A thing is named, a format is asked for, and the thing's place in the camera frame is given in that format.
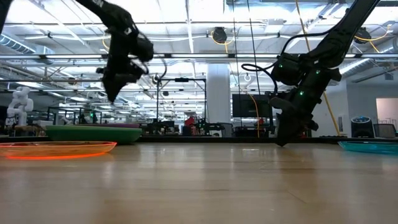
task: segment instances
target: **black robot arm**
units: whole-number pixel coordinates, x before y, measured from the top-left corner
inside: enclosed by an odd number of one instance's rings
[[[344,18],[331,28],[318,46],[307,54],[295,56],[282,53],[272,71],[272,77],[285,85],[295,86],[283,98],[270,100],[278,114],[277,144],[283,146],[305,128],[316,131],[312,111],[330,80],[340,81],[338,68],[349,50],[358,29],[380,0],[356,0]]]
[[[91,12],[94,12],[108,28],[111,34],[108,63],[105,68],[97,69],[103,73],[103,84],[108,100],[113,102],[122,87],[135,83],[142,74],[148,74],[129,58],[135,55],[141,62],[148,62],[154,56],[153,44],[136,27],[130,13],[115,4],[104,0],[76,0]]]

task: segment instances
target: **ceiling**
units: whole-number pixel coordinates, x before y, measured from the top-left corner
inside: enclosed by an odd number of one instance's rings
[[[112,0],[128,10],[138,28],[154,43],[155,51],[159,54],[278,54],[286,40],[296,34],[301,34],[300,19],[294,1],[256,1],[250,0],[250,11],[246,1],[236,1],[234,7],[231,1],[223,0]],[[347,4],[328,4],[328,1],[301,0],[300,12],[306,30],[323,32],[335,25],[345,13]],[[373,38],[380,38],[373,42],[381,53],[395,52],[393,49],[398,26],[398,1],[382,1],[368,20],[364,23]],[[211,38],[215,27],[224,27],[230,44],[227,46],[216,44]],[[37,54],[45,52],[51,54],[105,54],[109,45],[109,37],[104,33],[105,26],[92,12],[73,0],[15,0],[7,17],[3,34],[18,41],[30,49],[36,49]],[[311,37],[311,49],[315,48],[320,38]],[[21,54],[0,42],[0,54]],[[290,53],[308,52],[304,39],[292,41],[287,51]],[[353,43],[349,53],[375,53],[370,43]],[[265,67],[275,59],[260,59],[259,65]],[[395,74],[395,62],[392,60],[347,60],[341,65],[350,73],[346,78],[355,83],[375,83],[378,85],[396,82],[386,80],[385,75],[377,75],[384,68],[390,68],[389,73]],[[149,76],[142,77],[137,84],[125,87],[118,99],[119,104],[108,107],[103,95],[101,83],[98,80],[96,68],[106,62],[99,59],[56,59],[43,63],[36,60],[0,60],[2,67],[0,75],[3,79],[47,79],[67,80],[69,78],[91,80],[96,82],[67,83],[51,82],[30,86],[42,89],[52,97],[64,103],[91,103],[105,113],[115,113],[125,116],[126,112],[134,111],[138,116],[154,117],[156,109],[156,87],[152,77],[164,71],[161,60],[155,59],[149,64]],[[264,73],[246,73],[239,65],[252,62],[252,59],[234,58],[195,58],[194,55],[185,60],[167,59],[168,72],[165,78],[206,78],[209,63],[224,63],[230,71],[231,91],[238,93],[240,84],[242,89],[258,93],[272,90],[272,80]],[[364,81],[358,79],[368,76]],[[20,84],[2,88],[13,89]],[[279,83],[280,89],[287,89]],[[199,83],[170,82],[163,86],[169,95],[160,94],[160,115],[175,115],[182,118],[186,111],[203,111],[204,92]]]

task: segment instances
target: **ductwork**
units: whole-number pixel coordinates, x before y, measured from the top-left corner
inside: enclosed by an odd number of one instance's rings
[[[39,54],[39,55],[54,54],[54,51],[46,46],[37,45],[37,44],[23,44],[23,41],[19,40],[18,37],[12,34],[7,34],[5,32],[3,32],[0,35],[0,45],[9,47],[10,49],[15,50],[16,52],[19,52],[21,54]],[[40,63],[45,63],[47,65],[53,63],[52,60],[36,60],[36,61]]]
[[[378,50],[380,53],[386,53],[386,54],[396,54],[398,53],[398,37],[394,37],[391,40],[388,40],[382,44],[379,44],[377,46]],[[374,53],[374,50],[367,50],[364,53]],[[343,78],[348,78],[351,77],[355,74],[358,74],[360,72],[366,71],[370,68],[373,68],[375,66],[375,61],[374,59],[361,59],[358,61],[355,61],[353,63],[350,63],[349,65],[345,66],[344,68],[340,69],[341,74],[343,75]]]

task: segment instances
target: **computer screen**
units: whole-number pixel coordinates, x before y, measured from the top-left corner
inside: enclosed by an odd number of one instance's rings
[[[257,103],[259,117],[269,118],[272,116],[272,107],[268,104],[266,95],[252,95]],[[257,118],[256,105],[247,94],[232,95],[232,117],[234,118]]]

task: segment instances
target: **teal tray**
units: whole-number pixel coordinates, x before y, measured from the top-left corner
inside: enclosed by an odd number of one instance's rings
[[[139,139],[142,129],[64,125],[46,126],[46,133],[53,141],[110,141],[130,144]]]
[[[398,155],[398,143],[395,142],[339,142],[338,144],[347,151]]]

